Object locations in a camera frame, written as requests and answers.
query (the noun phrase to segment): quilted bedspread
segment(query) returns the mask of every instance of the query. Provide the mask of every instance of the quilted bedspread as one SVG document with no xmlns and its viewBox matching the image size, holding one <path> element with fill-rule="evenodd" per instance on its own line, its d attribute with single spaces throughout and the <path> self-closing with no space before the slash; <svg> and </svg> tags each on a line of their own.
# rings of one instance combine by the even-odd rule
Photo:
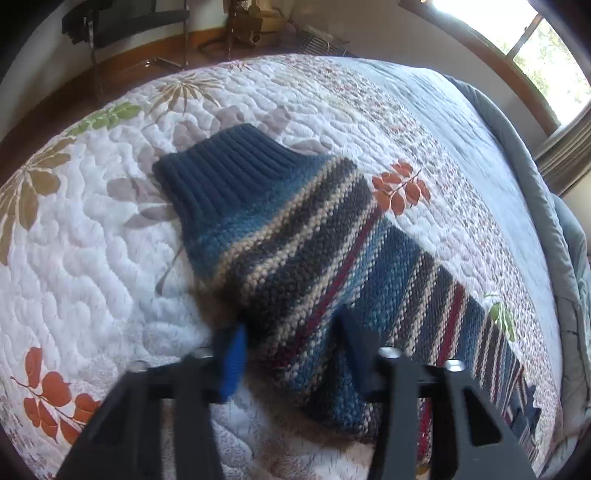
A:
<svg viewBox="0 0 591 480">
<path fill-rule="evenodd" d="M 547 334 L 554 310 L 539 315 L 536 299 L 552 293 L 519 187 L 499 180 L 510 169 L 495 160 L 517 205 L 503 215 L 521 216 L 518 248 L 536 275 L 499 227 L 485 182 L 409 110 L 411 96 L 354 63 L 263 57 L 155 80 L 53 138 L 1 187 L 0 421 L 39 478 L 55 475 L 131 360 L 166 364 L 207 343 L 207 305 L 197 308 L 180 222 L 152 165 L 244 122 L 301 153 L 353 159 L 390 221 L 490 311 L 536 387 L 540 471 L 561 418 L 560 344 Z M 532 276 L 542 277 L 535 296 Z M 229 479 L 367 476 L 369 446 L 285 405 L 256 374 L 212 414 Z"/>
</svg>

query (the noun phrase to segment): striped knit sweater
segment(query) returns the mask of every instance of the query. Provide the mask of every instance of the striped knit sweater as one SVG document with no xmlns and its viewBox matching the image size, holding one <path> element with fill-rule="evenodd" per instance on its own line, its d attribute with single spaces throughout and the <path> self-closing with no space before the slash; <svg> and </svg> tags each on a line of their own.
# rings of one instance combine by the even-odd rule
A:
<svg viewBox="0 0 591 480">
<path fill-rule="evenodd" d="M 238 309 L 255 357 L 310 416 L 376 439 L 379 406 L 357 395 L 333 326 L 346 307 L 417 362 L 461 359 L 535 453 L 533 389 L 503 333 L 382 216 L 353 162 L 297 154 L 246 124 L 163 157 L 154 173 L 200 284 Z M 421 455 L 429 422 L 424 403 Z"/>
</svg>

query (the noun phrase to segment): wooden baseboard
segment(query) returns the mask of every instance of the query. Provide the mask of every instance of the wooden baseboard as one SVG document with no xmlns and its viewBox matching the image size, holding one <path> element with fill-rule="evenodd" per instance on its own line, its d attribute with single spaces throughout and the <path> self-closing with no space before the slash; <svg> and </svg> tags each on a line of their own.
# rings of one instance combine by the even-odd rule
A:
<svg viewBox="0 0 591 480">
<path fill-rule="evenodd" d="M 198 30 L 189 33 L 189 40 L 187 42 L 188 48 L 193 49 L 207 42 L 213 38 L 220 37 L 224 32 L 224 27 L 210 28 L 209 30 Z M 105 76 L 123 70 L 132 65 L 136 65 L 144 60 L 153 59 L 154 57 L 167 58 L 168 56 L 178 53 L 183 49 L 183 36 L 173 35 L 171 37 L 161 38 L 131 50 L 124 51 L 118 55 L 108 58 L 99 63 L 99 71 Z"/>
<path fill-rule="evenodd" d="M 220 37 L 223 32 L 224 27 L 191 32 L 188 49 L 195 51 L 199 44 Z M 182 49 L 182 35 L 162 38 L 104 60 L 99 64 L 99 74 L 101 79 L 109 79 L 125 69 L 154 57 L 178 60 Z M 141 83 L 149 80 L 150 78 L 144 79 Z M 113 100 L 134 86 L 136 85 L 123 82 L 119 90 L 106 96 L 106 100 Z M 0 185 L 3 185 L 10 175 L 52 136 L 100 107 L 101 105 L 94 97 L 92 69 L 84 71 L 48 95 L 32 108 L 0 142 Z"/>
</svg>

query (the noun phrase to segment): beige stripe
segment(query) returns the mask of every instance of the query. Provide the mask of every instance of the beige stripe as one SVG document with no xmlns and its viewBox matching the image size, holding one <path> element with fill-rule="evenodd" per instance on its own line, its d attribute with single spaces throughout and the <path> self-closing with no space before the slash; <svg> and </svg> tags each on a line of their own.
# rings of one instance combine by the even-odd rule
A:
<svg viewBox="0 0 591 480">
<path fill-rule="evenodd" d="M 464 314 L 466 313 L 466 307 L 468 305 L 468 296 L 464 291 L 462 298 L 462 304 L 460 305 L 460 311 L 457 313 L 456 328 L 453 331 L 452 347 L 449 350 L 449 358 L 454 358 L 457 352 L 457 344 L 460 341 L 460 332 L 462 331 L 462 325 L 464 324 Z"/>
<path fill-rule="evenodd" d="M 495 353 L 492 357 L 491 389 L 490 389 L 489 395 L 488 395 L 488 399 L 490 400 L 490 402 L 492 402 L 492 399 L 493 399 L 493 393 L 494 393 L 494 383 L 493 382 L 495 380 L 496 359 L 497 359 L 497 356 L 499 355 L 499 348 L 501 347 L 501 343 L 502 343 L 501 337 L 500 337 L 500 335 L 497 335 L 496 345 L 495 345 Z M 484 367 L 483 374 L 486 375 L 486 362 L 483 363 L 483 367 Z"/>
<path fill-rule="evenodd" d="M 318 281 L 314 283 L 310 292 L 305 297 L 300 299 L 298 304 L 292 309 L 291 313 L 286 319 L 278 319 L 277 330 L 261 346 L 261 355 L 275 355 L 280 343 L 285 342 L 285 340 L 287 340 L 290 335 L 293 335 L 297 327 L 303 325 L 305 319 L 312 314 L 314 306 L 318 302 L 319 298 L 324 295 L 333 278 L 339 272 L 345 256 L 349 250 L 351 250 L 355 240 L 359 236 L 359 230 L 367 222 L 373 209 L 374 206 L 370 203 L 351 228 L 350 232 L 345 238 L 345 241 L 339 248 L 339 251 L 333 257 L 332 263 L 328 266 Z"/>
<path fill-rule="evenodd" d="M 417 280 L 417 276 L 419 271 L 421 270 L 421 266 L 423 264 L 423 258 L 425 256 L 424 252 L 421 252 L 421 255 L 418 258 L 416 265 L 414 266 L 413 273 L 410 275 L 408 279 L 407 289 L 404 292 L 404 297 L 402 298 L 402 302 L 400 303 L 400 308 L 398 309 L 398 314 L 396 316 L 396 320 L 394 322 L 394 328 L 392 329 L 392 333 L 390 334 L 390 339 L 388 340 L 388 345 L 394 345 L 394 343 L 398 340 L 398 334 L 400 333 L 400 325 L 402 324 L 402 320 L 406 315 L 406 309 L 408 308 L 408 299 L 410 298 L 410 294 L 413 291 L 414 283 Z"/>
<path fill-rule="evenodd" d="M 264 225 L 261 229 L 253 232 L 246 238 L 234 242 L 230 248 L 224 252 L 219 261 L 216 274 L 213 278 L 214 288 L 219 288 L 223 285 L 232 262 L 234 262 L 241 253 L 255 247 L 263 240 L 272 237 L 277 230 L 290 220 L 291 215 L 300 208 L 308 198 L 310 198 L 318 185 L 320 185 L 320 183 L 322 183 L 344 159 L 344 157 L 335 157 L 328 160 L 318 175 L 291 198 L 289 202 L 285 204 L 285 207 L 279 210 L 278 214 L 270 223 Z"/>
<path fill-rule="evenodd" d="M 484 331 L 486 330 L 486 320 L 482 322 L 480 326 L 480 330 L 478 331 L 478 343 L 476 344 L 476 352 L 474 354 L 474 364 L 472 365 L 472 378 L 476 378 L 476 367 L 478 366 L 478 357 L 480 355 L 480 349 L 483 347 L 484 338 Z"/>
<path fill-rule="evenodd" d="M 501 345 L 501 353 L 499 353 L 499 349 L 496 349 L 496 355 L 495 355 L 495 363 L 492 365 L 492 388 L 491 388 L 491 398 L 495 398 L 495 395 L 497 393 L 497 389 L 498 387 L 500 387 L 500 376 L 501 376 L 501 370 L 499 369 L 499 371 L 497 372 L 497 365 L 499 363 L 499 361 L 501 361 L 501 367 L 502 367 L 502 359 L 505 356 L 505 347 L 507 345 L 507 342 L 502 342 L 501 341 L 502 338 L 499 337 L 499 344 Z"/>
<path fill-rule="evenodd" d="M 285 266 L 285 263 L 292 257 L 301 246 L 318 232 L 324 225 L 334 210 L 336 210 L 343 200 L 349 195 L 353 186 L 359 182 L 365 181 L 359 170 L 353 170 L 350 175 L 339 184 L 331 197 L 326 200 L 310 220 L 302 226 L 300 232 L 295 234 L 291 241 L 281 248 L 277 253 L 268 257 L 262 263 L 254 266 L 254 269 L 247 275 L 242 285 L 242 301 L 246 302 L 255 291 L 256 286 L 267 276 L 275 273 L 279 268 Z"/>
<path fill-rule="evenodd" d="M 437 335 L 435 336 L 435 341 L 433 342 L 433 346 L 431 347 L 431 354 L 429 355 L 429 365 L 435 365 L 437 362 L 437 357 L 439 356 L 439 349 L 441 348 L 441 344 L 443 343 L 443 335 L 445 335 L 445 330 L 447 328 L 447 324 L 449 323 L 449 314 L 452 310 L 452 303 L 453 303 L 453 292 L 456 289 L 457 282 L 452 280 L 449 284 L 449 288 L 447 289 L 447 297 L 445 300 L 445 305 L 443 307 L 443 321 L 439 324 L 439 328 L 437 329 Z"/>
<path fill-rule="evenodd" d="M 404 349 L 404 354 L 409 358 L 414 355 L 414 352 L 417 349 L 417 340 L 419 334 L 421 333 L 423 323 L 429 321 L 429 319 L 426 319 L 427 307 L 429 306 L 429 302 L 431 302 L 431 297 L 433 296 L 433 288 L 435 287 L 435 280 L 437 279 L 438 269 L 439 266 L 437 265 L 437 263 L 433 262 L 433 264 L 431 265 L 431 271 L 429 272 L 427 283 L 425 284 L 425 288 L 423 289 L 421 303 L 418 305 L 417 312 L 413 318 L 413 326 L 411 328 L 410 336 L 408 337 L 407 344 Z"/>
<path fill-rule="evenodd" d="M 493 331 L 494 325 L 491 325 L 491 327 L 488 329 L 488 337 L 486 338 L 486 346 L 485 346 L 485 350 L 484 350 L 484 355 L 482 356 L 482 363 L 480 365 L 480 373 L 484 373 L 485 372 L 485 368 L 486 368 L 486 357 L 488 356 L 488 350 L 491 347 L 491 337 L 492 337 L 492 331 Z M 474 378 L 476 378 L 476 368 L 478 367 L 478 357 L 476 357 L 476 362 L 474 362 Z M 480 378 L 478 379 L 478 383 L 480 384 L 480 387 L 483 386 L 484 384 L 484 375 L 480 375 Z"/>
</svg>

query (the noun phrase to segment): blue stripe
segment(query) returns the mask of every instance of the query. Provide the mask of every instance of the blue stripe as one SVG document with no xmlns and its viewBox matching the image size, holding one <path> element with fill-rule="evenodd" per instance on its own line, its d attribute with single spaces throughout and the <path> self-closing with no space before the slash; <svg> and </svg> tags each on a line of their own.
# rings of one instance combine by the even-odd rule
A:
<svg viewBox="0 0 591 480">
<path fill-rule="evenodd" d="M 391 230 L 353 310 L 383 340 L 396 320 L 408 278 L 420 255 L 414 240 L 394 226 Z"/>
<path fill-rule="evenodd" d="M 431 301 L 427 306 L 421 333 L 418 336 L 415 354 L 413 355 L 413 360 L 416 360 L 417 362 L 426 364 L 429 361 L 431 349 L 433 348 L 435 337 L 437 336 L 437 330 L 439 329 L 441 322 L 444 321 L 442 314 L 447 300 L 449 285 L 452 281 L 451 274 L 443 267 L 439 267 L 437 270 L 437 278 L 435 280 L 436 283 L 431 295 Z"/>
<path fill-rule="evenodd" d="M 314 168 L 298 170 L 289 182 L 278 182 L 256 203 L 243 204 L 232 214 L 216 218 L 215 223 L 199 222 L 197 218 L 183 222 L 183 240 L 191 264 L 200 277 L 211 277 L 219 257 L 235 242 L 270 223 L 282 208 L 317 175 L 326 161 L 318 157 Z"/>
<path fill-rule="evenodd" d="M 339 293 L 340 297 L 340 304 L 337 305 L 335 308 L 335 312 L 338 311 L 339 307 L 347 303 L 350 299 L 350 296 L 353 292 L 353 289 L 359 286 L 359 282 L 365 273 L 367 272 L 369 261 L 374 255 L 375 249 L 378 247 L 382 236 L 387 232 L 388 228 L 391 226 L 390 222 L 385 219 L 378 220 L 377 224 L 374 226 L 374 231 L 371 234 L 371 239 L 363 249 L 363 251 L 359 254 L 360 261 L 358 268 L 351 270 L 349 274 L 349 279 L 345 282 L 346 288 L 343 289 Z M 318 329 L 323 328 L 322 323 L 318 325 L 318 328 L 312 333 L 312 336 L 316 334 Z M 319 352 L 323 352 L 326 349 L 326 339 L 330 335 L 321 335 L 320 343 L 314 347 L 314 349 L 307 349 L 307 356 L 303 357 L 300 355 L 301 364 L 298 369 L 298 373 L 294 379 L 291 380 L 291 384 L 293 388 L 306 388 L 308 383 L 311 381 L 311 376 L 313 372 L 318 368 L 320 363 Z"/>
<path fill-rule="evenodd" d="M 462 360 L 469 369 L 472 369 L 478 344 L 478 333 L 484 321 L 484 310 L 472 297 L 468 297 L 466 311 L 462 322 L 457 351 L 455 357 Z"/>
</svg>

